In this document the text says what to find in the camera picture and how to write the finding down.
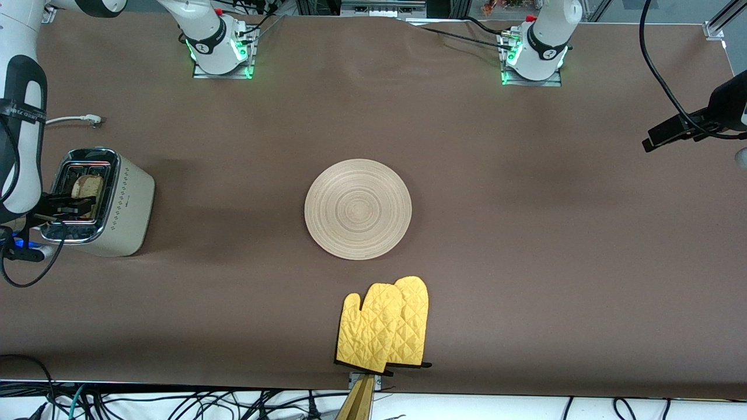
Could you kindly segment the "slice of brown bread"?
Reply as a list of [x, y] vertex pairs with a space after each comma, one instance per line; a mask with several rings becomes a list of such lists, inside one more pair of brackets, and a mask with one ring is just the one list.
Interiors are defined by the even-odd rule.
[[90, 212], [82, 215], [82, 219], [93, 220], [96, 218], [96, 212], [99, 209], [104, 185], [104, 177], [100, 175], [84, 175], [74, 182], [71, 191], [72, 198], [86, 199], [93, 197], [95, 200], [91, 206]]

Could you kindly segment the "round wooden plate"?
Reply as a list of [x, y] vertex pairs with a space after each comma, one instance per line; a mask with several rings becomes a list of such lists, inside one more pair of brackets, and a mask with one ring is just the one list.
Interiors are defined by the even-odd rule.
[[370, 159], [342, 160], [324, 170], [304, 203], [316, 244], [342, 260], [373, 260], [400, 243], [413, 217], [403, 179]]

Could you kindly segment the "cream and chrome toaster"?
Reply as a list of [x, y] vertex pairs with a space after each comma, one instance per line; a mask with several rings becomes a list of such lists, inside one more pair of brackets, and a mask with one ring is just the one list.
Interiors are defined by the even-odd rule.
[[42, 238], [53, 244], [64, 240], [94, 256], [133, 255], [146, 236], [154, 178], [112, 149], [73, 149], [61, 161], [51, 192], [71, 197], [74, 182], [89, 174], [103, 176], [105, 183], [96, 218], [45, 223], [39, 228]]

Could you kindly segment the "brown table cover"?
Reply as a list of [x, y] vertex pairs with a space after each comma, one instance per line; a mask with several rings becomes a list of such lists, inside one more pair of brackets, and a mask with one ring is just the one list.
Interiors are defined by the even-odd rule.
[[[156, 183], [128, 258], [64, 247], [28, 289], [0, 278], [0, 354], [58, 380], [341, 389], [343, 300], [416, 275], [429, 369], [400, 393], [747, 399], [744, 142], [646, 153], [674, 114], [632, 24], [580, 26], [561, 87], [502, 85], [496, 54], [391, 18], [285, 17], [251, 80], [193, 79], [165, 13], [59, 12], [40, 33], [45, 184], [106, 146]], [[413, 217], [373, 260], [304, 219], [331, 165], [370, 159]]]

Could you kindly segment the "yellow quilted oven mitt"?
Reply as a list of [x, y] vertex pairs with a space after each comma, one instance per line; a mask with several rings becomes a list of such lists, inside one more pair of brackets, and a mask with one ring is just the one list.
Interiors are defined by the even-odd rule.
[[388, 365], [408, 369], [429, 369], [432, 364], [424, 361], [429, 311], [427, 287], [418, 276], [400, 278], [394, 286], [401, 292], [403, 305]]
[[365, 297], [344, 298], [334, 362], [371, 374], [385, 374], [394, 346], [403, 295], [393, 284], [372, 284]]

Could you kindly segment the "grey background equipment box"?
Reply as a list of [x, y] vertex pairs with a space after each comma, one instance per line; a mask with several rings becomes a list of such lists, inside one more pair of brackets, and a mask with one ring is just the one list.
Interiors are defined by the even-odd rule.
[[340, 0], [343, 17], [393, 17], [426, 19], [426, 0]]

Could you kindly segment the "wooden stick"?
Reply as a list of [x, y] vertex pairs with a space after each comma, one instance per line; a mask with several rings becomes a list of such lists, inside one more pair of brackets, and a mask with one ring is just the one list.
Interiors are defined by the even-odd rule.
[[334, 420], [371, 420], [373, 394], [378, 383], [374, 374], [359, 374]]

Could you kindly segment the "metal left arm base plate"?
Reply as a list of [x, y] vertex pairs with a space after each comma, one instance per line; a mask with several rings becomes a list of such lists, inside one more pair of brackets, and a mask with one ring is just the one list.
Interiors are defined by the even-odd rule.
[[501, 50], [499, 52], [499, 58], [501, 59], [501, 82], [502, 85], [516, 85], [525, 87], [560, 87], [562, 85], [562, 77], [560, 70], [557, 68], [555, 72], [548, 79], [545, 80], [530, 80], [526, 79], [518, 73], [518, 71], [511, 66], [512, 62], [519, 56], [521, 52], [521, 42], [518, 38], [513, 36], [505, 36], [504, 34], [496, 35], [496, 40], [499, 46], [508, 46], [507, 50]]

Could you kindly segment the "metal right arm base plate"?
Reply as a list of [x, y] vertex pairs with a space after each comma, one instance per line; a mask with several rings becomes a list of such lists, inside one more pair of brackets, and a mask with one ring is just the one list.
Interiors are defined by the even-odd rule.
[[232, 80], [251, 80], [254, 74], [254, 64], [258, 52], [259, 39], [261, 32], [259, 30], [239, 37], [238, 41], [232, 44], [235, 55], [238, 56], [237, 66], [226, 74], [211, 74], [198, 66], [194, 55], [190, 58], [194, 61], [193, 77], [195, 79], [232, 79]]

